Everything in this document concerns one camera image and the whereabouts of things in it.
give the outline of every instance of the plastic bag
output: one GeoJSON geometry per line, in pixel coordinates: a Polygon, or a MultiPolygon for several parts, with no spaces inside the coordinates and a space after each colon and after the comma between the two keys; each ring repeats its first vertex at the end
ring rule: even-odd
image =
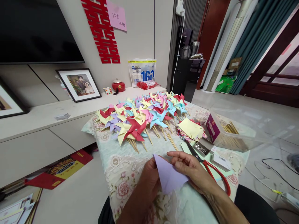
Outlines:
{"type": "Polygon", "coordinates": [[[137,86],[143,90],[151,89],[159,85],[155,81],[144,81],[137,83],[137,86]]]}
{"type": "Polygon", "coordinates": [[[287,162],[299,173],[299,154],[288,155],[287,162]]]}
{"type": "Polygon", "coordinates": [[[144,81],[155,81],[156,60],[136,58],[129,63],[129,72],[132,86],[137,87],[137,83],[144,81]]]}

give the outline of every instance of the pink sticky note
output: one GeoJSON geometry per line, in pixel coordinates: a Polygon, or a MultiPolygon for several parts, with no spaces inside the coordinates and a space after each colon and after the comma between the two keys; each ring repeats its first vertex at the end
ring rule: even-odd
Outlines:
{"type": "Polygon", "coordinates": [[[120,30],[127,31],[125,9],[106,0],[110,25],[120,30]]]}
{"type": "Polygon", "coordinates": [[[176,171],[175,167],[169,162],[154,154],[160,177],[161,187],[164,194],[169,194],[173,190],[179,189],[189,179],[184,174],[176,171]]]}

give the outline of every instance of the floral tablecloth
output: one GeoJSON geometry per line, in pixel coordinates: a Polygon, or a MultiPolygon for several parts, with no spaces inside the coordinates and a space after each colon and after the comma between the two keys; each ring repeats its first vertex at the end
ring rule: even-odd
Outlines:
{"type": "MultiPolygon", "coordinates": [[[[198,112],[204,113],[207,116],[209,111],[192,103],[188,103],[186,109],[193,119],[198,112]]],[[[82,131],[95,136],[99,153],[106,175],[110,192],[110,205],[113,211],[113,218],[116,221],[121,214],[124,205],[134,191],[134,188],[139,180],[144,164],[152,158],[153,154],[159,154],[165,158],[168,151],[174,151],[171,142],[163,138],[157,138],[153,130],[149,130],[154,145],[151,145],[148,138],[145,138],[145,146],[148,152],[145,151],[143,145],[137,142],[139,154],[134,151],[129,142],[124,141],[122,146],[119,146],[116,133],[112,133],[109,129],[102,130],[104,125],[95,122],[97,116],[91,118],[83,127],[82,131]]],[[[180,149],[182,140],[175,135],[176,126],[171,120],[171,129],[173,131],[172,139],[177,148],[180,149]]],[[[238,187],[238,177],[245,167],[249,152],[240,153],[228,149],[217,148],[217,153],[225,159],[229,160],[234,170],[234,174],[226,177],[231,189],[230,198],[234,201],[238,187]]],[[[217,182],[225,189],[223,182],[217,182]]],[[[189,184],[185,184],[181,189],[174,191],[172,194],[163,195],[158,193],[154,203],[149,209],[146,217],[146,223],[198,223],[199,218],[202,223],[218,223],[209,205],[205,199],[196,192],[189,184]]]]}

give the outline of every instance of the tv screen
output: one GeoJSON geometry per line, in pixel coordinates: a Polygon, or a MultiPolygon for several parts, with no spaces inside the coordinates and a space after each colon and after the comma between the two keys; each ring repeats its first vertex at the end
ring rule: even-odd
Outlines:
{"type": "Polygon", "coordinates": [[[1,0],[0,49],[0,64],[84,62],[56,0],[1,0]]]}

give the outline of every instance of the cabinet drawer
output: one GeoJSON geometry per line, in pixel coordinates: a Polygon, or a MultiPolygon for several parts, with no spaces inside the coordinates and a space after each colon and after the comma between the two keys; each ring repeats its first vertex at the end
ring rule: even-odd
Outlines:
{"type": "Polygon", "coordinates": [[[0,143],[0,188],[71,153],[69,145],[48,129],[0,143]]]}
{"type": "Polygon", "coordinates": [[[49,129],[68,143],[75,150],[80,150],[96,142],[93,135],[82,132],[82,127],[92,118],[94,114],[78,118],[63,124],[50,127],[49,129]]]}

